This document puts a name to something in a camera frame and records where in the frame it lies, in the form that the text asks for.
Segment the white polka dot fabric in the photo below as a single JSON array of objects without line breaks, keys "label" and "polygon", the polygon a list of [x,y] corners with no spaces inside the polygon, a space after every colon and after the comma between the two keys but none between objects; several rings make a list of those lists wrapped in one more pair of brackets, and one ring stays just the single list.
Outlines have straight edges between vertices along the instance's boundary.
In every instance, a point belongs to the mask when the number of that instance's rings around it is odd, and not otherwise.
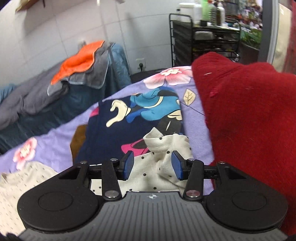
[{"label": "white polka dot fabric", "polygon": [[56,175],[52,168],[28,162],[22,171],[0,176],[0,232],[19,235],[25,227],[17,213],[19,198],[31,188]]},{"label": "white polka dot fabric", "polygon": [[[163,136],[156,128],[144,136],[150,152],[135,157],[133,169],[127,181],[118,181],[121,193],[127,191],[183,191],[187,181],[179,181],[171,163],[172,151],[178,151],[184,159],[193,158],[186,136]],[[102,181],[92,180],[92,191],[102,194]]]}]

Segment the silver screw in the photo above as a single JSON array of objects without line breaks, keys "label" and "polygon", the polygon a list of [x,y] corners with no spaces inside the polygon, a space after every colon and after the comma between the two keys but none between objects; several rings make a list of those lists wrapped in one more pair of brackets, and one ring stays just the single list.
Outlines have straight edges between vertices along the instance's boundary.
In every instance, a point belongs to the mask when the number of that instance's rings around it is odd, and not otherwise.
[{"label": "silver screw", "polygon": [[105,192],[105,196],[107,198],[116,198],[116,197],[118,197],[118,195],[119,195],[119,192],[117,192],[115,190],[110,190],[110,191]]},{"label": "silver screw", "polygon": [[196,191],[196,190],[188,190],[186,192],[186,196],[187,197],[192,197],[192,198],[199,197],[200,196],[200,192],[199,191]]}]

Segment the black circular pad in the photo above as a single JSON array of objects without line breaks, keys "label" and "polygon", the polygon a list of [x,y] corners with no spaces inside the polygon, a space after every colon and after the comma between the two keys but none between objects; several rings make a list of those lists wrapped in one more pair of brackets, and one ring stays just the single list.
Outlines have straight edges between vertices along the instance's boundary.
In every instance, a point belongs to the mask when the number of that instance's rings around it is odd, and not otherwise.
[{"label": "black circular pad", "polygon": [[42,232],[73,230],[99,208],[96,195],[75,180],[53,178],[21,196],[17,210],[26,228]]},{"label": "black circular pad", "polygon": [[266,197],[257,192],[238,192],[232,196],[232,202],[240,209],[255,211],[263,208],[266,203]]},{"label": "black circular pad", "polygon": [[224,226],[262,232],[281,225],[288,205],[284,196],[267,185],[241,179],[224,181],[207,196],[206,208]]},{"label": "black circular pad", "polygon": [[38,204],[47,211],[62,211],[73,203],[73,198],[65,192],[50,192],[39,198]]}]

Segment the wall tile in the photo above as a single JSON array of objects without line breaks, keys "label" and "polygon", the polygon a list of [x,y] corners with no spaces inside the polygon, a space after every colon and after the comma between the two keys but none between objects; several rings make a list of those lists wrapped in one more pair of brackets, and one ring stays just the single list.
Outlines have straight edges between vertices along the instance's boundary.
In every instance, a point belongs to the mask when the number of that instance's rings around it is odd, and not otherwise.
[{"label": "wall tile", "polygon": [[39,25],[53,18],[54,14],[51,2],[46,1],[45,3],[45,8],[43,7],[43,2],[38,1],[27,11],[21,11],[15,14],[13,27],[19,40],[22,40]]},{"label": "wall tile", "polygon": [[95,0],[76,5],[56,16],[63,40],[102,25],[100,9]]},{"label": "wall tile", "polygon": [[61,42],[55,19],[38,26],[33,32],[20,41],[25,59],[29,60],[49,47]]},{"label": "wall tile", "polygon": [[125,3],[117,4],[119,19],[175,13],[180,2],[182,0],[126,0]]},{"label": "wall tile", "polygon": [[23,64],[12,73],[10,83],[20,84],[33,76],[33,72],[29,66],[27,64]]},{"label": "wall tile", "polygon": [[53,13],[59,14],[87,0],[52,0]]},{"label": "wall tile", "polygon": [[118,22],[115,0],[101,0],[101,13],[104,24]]},{"label": "wall tile", "polygon": [[170,43],[168,15],[125,20],[121,28],[127,50]]},{"label": "wall tile", "polygon": [[15,19],[15,10],[19,5],[19,0],[10,0],[0,11],[0,25],[11,24]]},{"label": "wall tile", "polygon": [[0,52],[2,49],[12,50],[18,42],[13,29],[15,19],[15,8],[18,5],[17,0],[11,0],[0,11]]},{"label": "wall tile", "polygon": [[79,33],[74,37],[63,41],[68,57],[77,54],[78,43],[83,40],[85,40],[87,44],[98,40],[106,40],[103,26]]},{"label": "wall tile", "polygon": [[135,61],[137,58],[145,59],[145,71],[172,67],[170,45],[127,50],[127,56],[132,74],[140,72]]},{"label": "wall tile", "polygon": [[111,23],[111,24],[105,25],[105,28],[106,28],[107,38],[109,42],[114,42],[124,47],[124,42],[122,39],[122,34],[120,29],[120,23],[119,22]]},{"label": "wall tile", "polygon": [[0,85],[8,84],[8,83],[19,83],[16,75],[27,74],[22,69],[22,66],[25,64],[25,59],[21,52],[20,46],[16,44],[14,50],[10,51],[0,51],[1,59],[5,60],[0,63]]},{"label": "wall tile", "polygon": [[55,64],[67,58],[66,51],[62,43],[54,45],[34,58],[30,59],[27,64],[35,76],[44,70],[47,70]]}]

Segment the pink flower print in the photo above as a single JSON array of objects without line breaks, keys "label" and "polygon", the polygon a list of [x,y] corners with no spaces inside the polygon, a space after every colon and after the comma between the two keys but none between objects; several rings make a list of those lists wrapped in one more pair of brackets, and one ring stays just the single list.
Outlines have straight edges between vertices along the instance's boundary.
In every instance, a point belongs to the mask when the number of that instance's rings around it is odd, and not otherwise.
[{"label": "pink flower print", "polygon": [[18,170],[22,170],[26,161],[31,161],[34,158],[36,146],[37,140],[32,137],[28,139],[21,148],[16,150],[13,162],[17,163]]},{"label": "pink flower print", "polygon": [[169,85],[188,84],[193,77],[191,66],[180,66],[166,69],[159,74],[148,77],[143,82],[148,89],[162,86],[165,81]]}]

